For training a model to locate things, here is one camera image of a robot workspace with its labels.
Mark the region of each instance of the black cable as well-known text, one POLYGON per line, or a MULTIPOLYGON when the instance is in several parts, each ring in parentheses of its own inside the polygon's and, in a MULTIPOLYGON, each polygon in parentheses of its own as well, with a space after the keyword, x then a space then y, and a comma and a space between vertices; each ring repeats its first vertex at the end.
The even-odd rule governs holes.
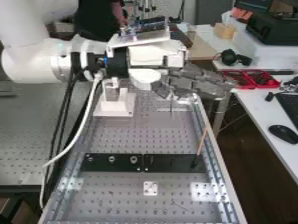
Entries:
POLYGON ((183 0, 183 3, 181 3, 181 8, 180 8, 180 14, 179 14, 179 18, 181 20, 184 20, 184 8, 185 8, 185 0, 183 0))
MULTIPOLYGON (((66 124, 67 124, 74 88, 75 88, 76 82, 80 79, 80 76, 84 73, 84 71, 86 71, 86 69, 83 69, 78 74, 75 74, 74 69, 71 70, 71 76, 70 76, 68 86, 67 86, 67 90, 66 90, 66 94, 64 94, 64 100, 63 100, 63 104, 62 104, 62 108, 60 108, 58 124, 55 127, 54 137, 52 137, 52 141, 51 141, 51 151, 50 151, 48 160, 51 160, 54 158, 54 156, 56 156, 59 154, 60 149, 62 149, 63 135, 64 135, 64 129, 66 129, 66 124), (60 127, 62 127, 62 130, 60 130, 59 144, 58 144, 56 152, 54 154, 55 143, 56 143, 56 138, 58 138, 60 127)), ((46 184, 47 184, 48 177, 50 177, 50 169, 51 169, 51 167, 47 167, 46 184)))
POLYGON ((66 125, 67 125, 67 120, 68 120, 68 113, 70 113, 70 106, 71 106, 71 101, 72 101, 72 94, 74 94, 74 88, 75 85, 78 83, 78 80, 80 79, 82 75, 84 74, 84 71, 87 69, 83 69, 74 78, 72 81, 72 86, 71 86, 71 91, 70 91, 70 96, 68 96, 68 102, 67 102, 67 107, 66 107, 66 113, 64 113, 64 118, 63 118, 63 124, 62 124, 62 131, 60 131, 60 136, 59 136, 59 145, 58 145, 58 149, 55 152, 55 156, 60 153, 62 150, 62 144, 63 144, 63 135, 64 135, 64 129, 66 129, 66 125))
MULTIPOLYGON (((71 87, 72 87, 74 75, 75 75, 74 69, 71 69, 71 76, 70 76, 70 79, 68 79, 67 90, 66 90, 66 93, 64 93, 63 104, 62 104, 60 112, 59 112, 59 119, 58 119, 55 131, 54 131, 54 136, 52 136, 52 140, 51 140, 51 150, 50 150, 48 160, 51 160, 52 157, 54 157, 55 143, 56 143, 56 138, 58 138, 58 134, 59 134, 60 124, 62 124, 62 120, 63 120, 63 116, 64 116, 70 90, 71 90, 71 87)), ((48 176, 50 176, 50 167, 47 167, 47 171, 46 171, 46 183, 47 183, 47 180, 48 180, 48 176)))

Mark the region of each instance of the metal frame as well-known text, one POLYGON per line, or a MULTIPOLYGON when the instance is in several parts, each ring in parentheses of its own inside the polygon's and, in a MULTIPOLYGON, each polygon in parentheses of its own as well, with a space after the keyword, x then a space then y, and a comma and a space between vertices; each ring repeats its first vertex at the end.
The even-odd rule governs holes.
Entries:
MULTIPOLYGON (((212 132, 211 124, 203 107, 201 100, 192 105, 192 118, 193 125, 197 133, 197 137, 203 136, 203 129, 207 126, 209 129, 209 136, 205 139, 205 146, 203 149, 203 156, 208 169, 208 176, 211 181, 212 190, 217 200, 219 212, 224 223, 244 223, 247 219, 240 206, 237 195, 235 192, 233 184, 229 178, 228 170, 225 167, 221 152, 216 143, 216 138, 212 132)), ((62 176, 59 186, 52 194, 48 205, 46 207, 40 223, 55 224, 63 223, 64 213, 68 212, 70 199, 72 198, 74 191, 80 191, 84 180, 80 178, 80 166, 83 163, 84 155, 94 136, 88 135, 87 132, 96 128, 96 122, 90 122, 90 130, 87 128, 84 138, 74 149, 74 153, 68 159, 64 175, 62 176)))

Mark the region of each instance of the keyboard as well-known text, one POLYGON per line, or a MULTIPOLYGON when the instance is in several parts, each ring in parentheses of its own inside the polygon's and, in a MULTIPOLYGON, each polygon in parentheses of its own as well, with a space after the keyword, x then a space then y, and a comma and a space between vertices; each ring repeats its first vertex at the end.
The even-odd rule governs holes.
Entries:
POLYGON ((288 113, 288 116, 292 119, 292 122, 298 129, 298 94, 283 94, 276 95, 279 102, 288 113))

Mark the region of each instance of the black mouse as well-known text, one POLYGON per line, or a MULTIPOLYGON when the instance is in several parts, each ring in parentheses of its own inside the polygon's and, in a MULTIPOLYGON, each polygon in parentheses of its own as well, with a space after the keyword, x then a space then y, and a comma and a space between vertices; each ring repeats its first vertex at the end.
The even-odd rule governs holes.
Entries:
POLYGON ((269 131, 273 135, 276 135, 279 138, 281 138, 290 144, 298 144, 298 135, 289 127, 284 125, 273 125, 272 127, 269 127, 269 131))

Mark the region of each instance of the screw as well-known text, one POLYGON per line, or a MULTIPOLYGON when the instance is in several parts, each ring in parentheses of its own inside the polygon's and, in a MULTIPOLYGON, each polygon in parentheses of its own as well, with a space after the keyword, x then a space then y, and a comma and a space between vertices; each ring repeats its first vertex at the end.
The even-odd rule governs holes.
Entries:
POLYGON ((115 156, 111 156, 111 157, 110 157, 110 163, 115 164, 115 161, 116 161, 115 156))
POLYGON ((134 165, 138 164, 138 156, 132 156, 132 157, 131 157, 131 163, 132 163, 134 165))

